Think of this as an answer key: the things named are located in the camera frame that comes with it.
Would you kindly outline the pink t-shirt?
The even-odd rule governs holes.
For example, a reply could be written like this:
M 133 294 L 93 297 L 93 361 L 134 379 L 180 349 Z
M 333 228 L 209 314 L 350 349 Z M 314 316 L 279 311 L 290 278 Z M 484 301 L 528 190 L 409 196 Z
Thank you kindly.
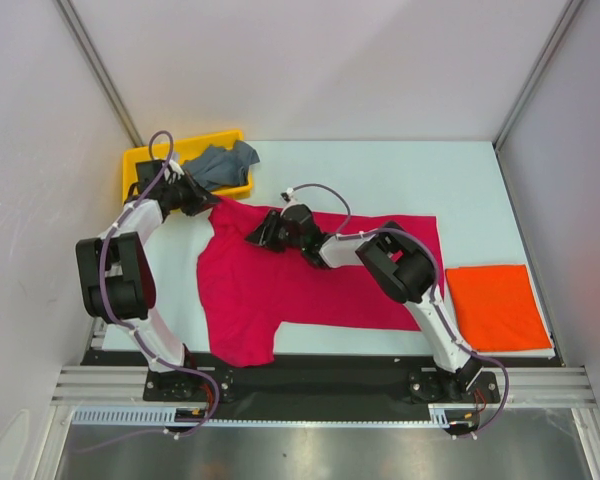
M 236 366 L 277 354 L 383 353 L 395 334 L 418 340 L 412 313 L 390 300 L 362 267 L 321 270 L 300 252 L 274 253 L 246 237 L 266 206 L 231 199 L 209 216 L 213 235 L 197 262 L 210 351 Z

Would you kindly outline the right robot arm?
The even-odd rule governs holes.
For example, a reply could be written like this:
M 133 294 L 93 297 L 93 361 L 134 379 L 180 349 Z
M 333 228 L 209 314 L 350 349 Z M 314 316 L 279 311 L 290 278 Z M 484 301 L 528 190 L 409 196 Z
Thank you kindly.
M 389 299 L 419 311 L 416 323 L 437 371 L 432 381 L 418 382 L 416 394 L 425 399 L 425 390 L 435 386 L 449 399 L 464 401 L 476 391 L 483 363 L 451 322 L 435 257 L 397 223 L 353 234 L 331 233 L 318 226 L 307 205 L 296 203 L 267 212 L 246 241 L 276 253 L 294 248 L 317 268 L 365 268 Z

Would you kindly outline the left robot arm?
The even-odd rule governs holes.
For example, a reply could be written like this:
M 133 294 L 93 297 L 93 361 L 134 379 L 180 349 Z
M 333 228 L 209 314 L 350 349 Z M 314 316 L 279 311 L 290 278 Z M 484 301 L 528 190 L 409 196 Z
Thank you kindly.
M 177 398 L 201 387 L 185 344 L 157 309 L 157 290 L 144 244 L 174 210 L 195 216 L 221 199 L 203 188 L 173 160 L 136 165 L 139 180 L 129 189 L 121 214 L 97 237 L 75 247 L 84 307 L 93 317 L 120 327 L 139 347 L 149 369 L 169 372 L 166 387 Z

